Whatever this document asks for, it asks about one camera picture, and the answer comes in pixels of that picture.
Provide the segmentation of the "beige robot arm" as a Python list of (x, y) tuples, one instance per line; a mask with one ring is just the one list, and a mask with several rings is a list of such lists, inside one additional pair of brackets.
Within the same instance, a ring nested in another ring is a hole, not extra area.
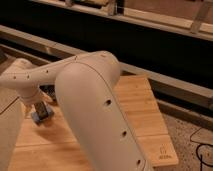
[(42, 100), (39, 88), (54, 85), (58, 105), (95, 171), (154, 171), (114, 94), (120, 64), (108, 51), (82, 53), (34, 68), (15, 60), (0, 85), (21, 100)]

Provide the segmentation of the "beige cylindrical gripper body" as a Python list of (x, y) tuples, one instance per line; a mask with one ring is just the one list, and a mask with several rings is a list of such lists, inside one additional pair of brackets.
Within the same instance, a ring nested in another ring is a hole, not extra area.
[(20, 90), (20, 99), (25, 105), (33, 105), (43, 100), (43, 93), (38, 87)]

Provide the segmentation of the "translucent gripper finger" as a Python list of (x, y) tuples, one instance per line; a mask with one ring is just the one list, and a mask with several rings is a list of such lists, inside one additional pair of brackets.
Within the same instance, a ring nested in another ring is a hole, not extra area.
[(51, 108), (51, 107), (49, 106), (49, 104), (48, 104), (48, 102), (49, 102), (50, 100), (51, 100), (51, 98), (48, 97), (45, 93), (43, 93), (43, 100), (42, 100), (41, 102), (44, 102), (46, 107)]

